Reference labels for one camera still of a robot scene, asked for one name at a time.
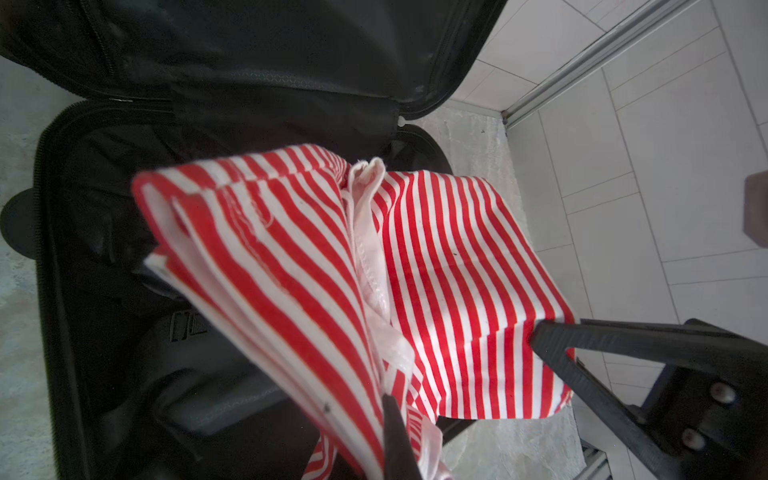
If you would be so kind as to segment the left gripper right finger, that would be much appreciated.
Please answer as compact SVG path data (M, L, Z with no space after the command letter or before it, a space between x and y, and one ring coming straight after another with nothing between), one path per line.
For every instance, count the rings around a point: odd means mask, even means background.
M766 478L765 345L698 319L547 322L530 345L656 478Z

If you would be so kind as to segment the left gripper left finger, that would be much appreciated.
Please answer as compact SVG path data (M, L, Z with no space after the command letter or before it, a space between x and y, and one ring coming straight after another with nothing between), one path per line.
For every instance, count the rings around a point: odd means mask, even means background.
M421 480L417 460L401 411L391 395L382 397L384 412L384 450L386 480Z

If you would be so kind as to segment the red white striped garment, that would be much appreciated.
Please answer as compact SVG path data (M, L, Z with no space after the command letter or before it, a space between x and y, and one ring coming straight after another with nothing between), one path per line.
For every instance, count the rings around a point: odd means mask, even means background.
M439 418L546 419L573 396L531 346L576 318L485 179L390 172L314 144L145 171L146 266L318 428L304 471L385 473L392 397L425 479Z

